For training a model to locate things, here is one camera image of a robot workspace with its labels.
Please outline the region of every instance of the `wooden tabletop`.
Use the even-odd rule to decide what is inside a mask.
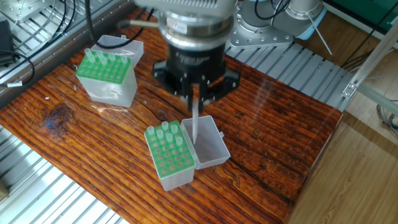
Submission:
[[[241,86],[203,115],[224,132],[231,158],[165,192],[144,130],[191,113],[150,75],[168,54],[159,32],[138,40],[130,108],[90,100],[73,68],[81,51],[1,110],[0,124],[131,223],[287,223],[341,112],[226,57]]]

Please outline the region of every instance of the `metal grating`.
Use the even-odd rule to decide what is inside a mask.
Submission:
[[[1,223],[127,223],[0,126]]]
[[[54,63],[48,63],[51,61],[57,61],[56,65],[60,63],[57,56],[64,52],[70,52],[75,46],[80,43],[88,43],[89,37],[86,30],[85,22],[85,7],[84,0],[76,0],[76,13],[72,21],[72,24],[66,34],[63,33],[67,24],[70,22],[73,13],[73,0],[66,0],[67,13],[65,23],[61,26],[59,32],[62,33],[60,38],[50,46],[42,49],[42,47],[53,37],[57,37],[59,34],[55,34],[63,16],[64,3],[61,0],[55,0],[54,3],[51,0],[51,6],[40,11],[30,19],[18,23],[13,30],[13,42],[16,51],[24,54],[25,56],[32,57],[32,61],[35,64],[36,71],[41,68],[49,68]],[[132,1],[112,1],[112,0],[91,0],[91,13],[93,23],[95,27],[99,24],[108,24],[107,21],[114,21],[117,17],[126,15],[127,12],[135,8]],[[16,63],[9,65],[8,67],[0,67],[0,83],[16,82],[18,80],[27,79],[30,76],[29,64],[22,63],[24,60],[19,59]],[[46,75],[45,73],[37,72],[35,82],[39,77]],[[9,88],[0,88],[0,97],[6,95],[7,100],[10,101],[10,97],[16,97],[17,90],[10,90]],[[4,106],[5,101],[1,103],[0,107]]]
[[[353,75],[299,44],[244,50],[227,44],[226,54],[340,111],[350,102],[341,93]]]

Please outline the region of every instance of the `white cable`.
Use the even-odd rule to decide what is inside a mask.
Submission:
[[[14,26],[12,27],[12,29],[11,29],[11,32],[14,30],[15,26],[16,26],[17,23],[18,23],[19,18],[21,17],[22,10],[24,9],[24,3],[25,3],[25,0],[22,0],[21,9],[20,9],[20,11],[19,11],[19,13],[18,13],[18,18],[17,18],[17,20],[15,20],[15,23],[14,23]]]
[[[282,4],[283,1],[284,1],[284,0],[280,0],[279,3],[278,3],[278,5],[276,5],[275,11],[274,11],[274,15],[275,15],[276,12],[279,10],[279,7],[280,7],[280,5]],[[274,19],[275,19],[275,16],[271,19],[271,26],[274,26]]]
[[[331,53],[331,50],[330,50],[328,44],[327,44],[326,41],[323,39],[323,37],[322,37],[322,35],[321,35],[321,32],[319,32],[318,27],[317,27],[317,26],[315,25],[315,23],[313,22],[313,20],[312,20],[310,14],[307,12],[306,15],[308,16],[308,18],[310,18],[310,20],[311,20],[311,22],[312,22],[312,25],[314,26],[315,30],[317,31],[317,33],[318,33],[319,37],[321,38],[323,44],[325,45],[326,49],[328,49],[329,54],[330,54],[330,55],[333,55],[333,54]]]

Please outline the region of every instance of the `pipette tip box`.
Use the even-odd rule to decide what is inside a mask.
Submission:
[[[85,50],[77,77],[93,101],[130,107],[137,92],[130,58],[114,53]]]
[[[195,163],[177,121],[149,127],[145,138],[164,190],[193,180]]]
[[[224,163],[229,151],[223,133],[211,116],[198,119],[196,144],[192,143],[192,119],[163,122],[145,131],[150,154],[164,190],[168,191],[193,181],[195,169],[204,169]]]

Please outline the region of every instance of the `clear plastic box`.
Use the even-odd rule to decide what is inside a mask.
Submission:
[[[105,46],[112,46],[117,44],[122,44],[128,39],[121,37],[114,37],[110,35],[103,35],[98,43],[103,44]],[[120,47],[118,49],[102,49],[101,47],[94,45],[91,50],[101,50],[106,53],[114,53],[118,56],[126,56],[132,60],[132,64],[134,67],[137,65],[138,61],[141,59],[144,54],[144,43],[141,41],[133,40],[130,44],[127,44],[124,47]]]
[[[77,77],[93,101],[130,107],[138,85],[131,59],[86,49],[94,57],[85,56],[77,71]]]
[[[167,123],[168,128],[162,126],[156,128],[149,127],[147,131],[145,131],[145,138],[150,149],[150,154],[152,156],[152,159],[154,160],[157,175],[165,191],[174,189],[193,181],[195,169],[203,169],[206,167],[222,164],[230,157],[229,151],[223,141],[223,135],[218,131],[213,118],[211,116],[204,116],[199,117],[198,120],[198,136],[197,143],[195,145],[192,144],[192,119],[183,120],[181,122],[181,126],[178,124],[177,121],[173,121],[170,123],[163,122],[162,125],[166,125]],[[156,132],[160,129],[164,131],[164,135],[159,139],[156,136]],[[165,136],[167,133],[173,134],[173,141],[170,142],[171,144],[178,145],[177,138],[183,137],[184,147],[187,146],[189,150],[184,149],[181,152],[180,148],[177,147],[180,154],[176,156],[181,156],[181,153],[185,153],[188,151],[190,153],[190,156],[192,157],[193,164],[192,166],[188,166],[186,168],[181,167],[182,170],[165,176],[164,173],[162,173],[162,169],[167,164],[159,166],[159,162],[161,161],[159,161],[158,159],[162,159],[162,157],[157,158],[157,156],[159,156],[161,153],[161,151],[157,151],[157,147],[166,145],[163,143],[167,142],[167,138]]]
[[[193,180],[195,162],[177,121],[149,127],[144,135],[165,191]]]
[[[224,135],[218,131],[213,117],[199,117],[198,136],[195,145],[192,144],[192,119],[182,120],[181,130],[185,139],[187,139],[196,169],[222,164],[231,157],[223,141]]]

